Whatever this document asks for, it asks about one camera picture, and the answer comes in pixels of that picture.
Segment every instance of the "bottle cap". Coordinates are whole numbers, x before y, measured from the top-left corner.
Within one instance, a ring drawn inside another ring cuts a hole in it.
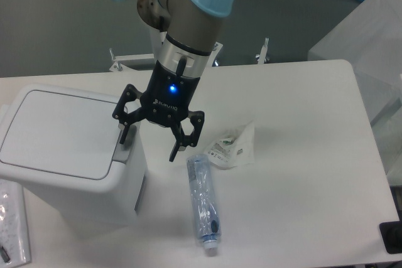
[[[205,250],[216,249],[216,248],[218,248],[218,242],[216,240],[204,241]]]

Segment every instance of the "small white packet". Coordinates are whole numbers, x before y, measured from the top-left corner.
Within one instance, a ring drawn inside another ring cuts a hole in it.
[[[254,163],[254,122],[226,131],[204,153],[211,163],[224,169]]]

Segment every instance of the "white table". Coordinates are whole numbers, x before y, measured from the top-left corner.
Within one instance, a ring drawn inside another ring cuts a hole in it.
[[[120,95],[151,72],[0,79],[0,104],[28,83]],[[323,267],[401,260],[378,225],[398,216],[352,67],[345,61],[206,69],[190,106],[197,148],[168,162],[169,129],[143,122],[150,176],[135,227],[63,218],[26,191],[29,267]],[[213,168],[222,224],[216,257],[193,235],[185,158],[230,127],[256,123],[256,164]]]

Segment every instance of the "blue led light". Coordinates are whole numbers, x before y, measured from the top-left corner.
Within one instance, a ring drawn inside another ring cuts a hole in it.
[[[170,85],[169,90],[171,93],[175,94],[177,92],[177,87],[174,85]]]

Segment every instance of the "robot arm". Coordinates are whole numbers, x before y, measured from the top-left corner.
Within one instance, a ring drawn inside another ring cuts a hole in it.
[[[170,15],[167,35],[163,42],[148,88],[139,92],[129,84],[118,102],[113,118],[123,130],[124,143],[129,126],[147,119],[163,127],[170,127],[176,139],[170,156],[198,143],[204,113],[188,110],[194,91],[214,48],[225,17],[231,13],[234,0],[156,0]],[[139,99],[141,108],[126,113],[127,102]],[[189,118],[194,126],[186,135],[181,121]]]

